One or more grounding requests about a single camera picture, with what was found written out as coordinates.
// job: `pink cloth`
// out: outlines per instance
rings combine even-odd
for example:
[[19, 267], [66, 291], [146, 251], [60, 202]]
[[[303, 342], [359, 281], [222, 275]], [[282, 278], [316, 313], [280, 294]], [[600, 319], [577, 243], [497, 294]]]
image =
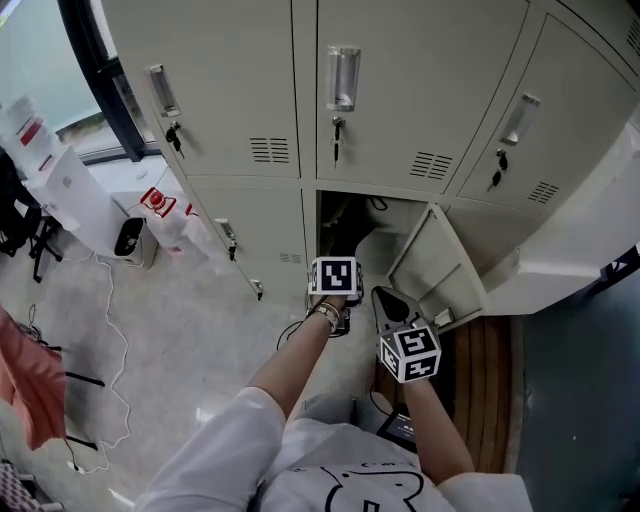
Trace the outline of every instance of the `pink cloth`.
[[66, 437], [65, 384], [60, 354], [23, 333], [0, 307], [0, 399], [18, 413], [29, 449]]

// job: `black chair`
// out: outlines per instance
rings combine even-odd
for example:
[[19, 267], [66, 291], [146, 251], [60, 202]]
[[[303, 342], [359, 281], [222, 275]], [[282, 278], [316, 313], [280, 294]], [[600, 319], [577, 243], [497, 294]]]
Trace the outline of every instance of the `black chair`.
[[[24, 217], [16, 210], [16, 201], [27, 207]], [[31, 245], [29, 256], [35, 260], [33, 279], [37, 283], [42, 281], [38, 275], [38, 269], [43, 251], [49, 252], [56, 261], [62, 261], [62, 256], [48, 243], [60, 228], [60, 224], [53, 217], [47, 217], [38, 234], [42, 217], [40, 204], [22, 185], [13, 160], [3, 153], [0, 155], [0, 233], [2, 233], [0, 251], [13, 257], [16, 251], [29, 240]]]

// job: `trash bin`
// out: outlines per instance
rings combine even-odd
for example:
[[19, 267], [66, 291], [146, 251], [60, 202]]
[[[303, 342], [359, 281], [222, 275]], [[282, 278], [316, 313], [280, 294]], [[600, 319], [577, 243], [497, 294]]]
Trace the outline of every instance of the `trash bin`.
[[144, 219], [127, 219], [122, 225], [114, 249], [115, 255], [131, 266], [149, 268], [158, 251], [158, 241], [149, 231]]

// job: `marker cube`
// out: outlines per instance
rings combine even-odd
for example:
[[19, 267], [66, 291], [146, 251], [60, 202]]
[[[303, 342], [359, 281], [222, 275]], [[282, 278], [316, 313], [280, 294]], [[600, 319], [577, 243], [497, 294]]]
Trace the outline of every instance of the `marker cube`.
[[309, 295], [358, 295], [358, 264], [352, 256], [323, 256], [311, 264]]
[[384, 333], [379, 348], [380, 361], [400, 383], [438, 373], [442, 350], [429, 325]]

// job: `floor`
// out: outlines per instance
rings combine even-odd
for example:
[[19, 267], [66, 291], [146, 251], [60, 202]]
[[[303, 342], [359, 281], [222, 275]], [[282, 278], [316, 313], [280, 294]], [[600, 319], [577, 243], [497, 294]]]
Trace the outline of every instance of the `floor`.
[[[67, 258], [88, 254], [67, 233], [59, 238]], [[35, 324], [44, 338], [64, 347], [66, 368], [110, 382], [119, 369], [123, 341], [107, 326], [108, 271], [95, 259], [50, 261], [42, 284], [31, 279], [33, 262], [23, 250], [0, 256], [0, 302], [18, 321]], [[187, 439], [246, 384], [275, 350], [284, 327], [302, 318], [299, 303], [257, 302], [234, 264], [196, 254], [172, 259], [159, 251], [149, 270], [117, 262], [111, 318], [130, 341], [126, 371], [116, 389], [128, 400], [131, 438], [109, 451], [112, 469], [79, 475], [67, 467], [68, 448], [52, 440], [29, 452], [21, 424], [0, 404], [6, 455], [32, 472], [44, 490], [71, 512], [119, 510], [112, 490], [135, 500], [145, 484]], [[365, 303], [355, 310], [352, 334], [330, 342], [304, 396], [344, 390], [363, 393], [373, 378], [375, 327]], [[108, 392], [71, 381], [67, 430], [114, 441], [126, 433], [126, 408]], [[102, 456], [72, 444], [76, 463], [89, 470]]]
[[617, 511], [640, 484], [640, 272], [523, 322], [517, 472], [534, 510]]

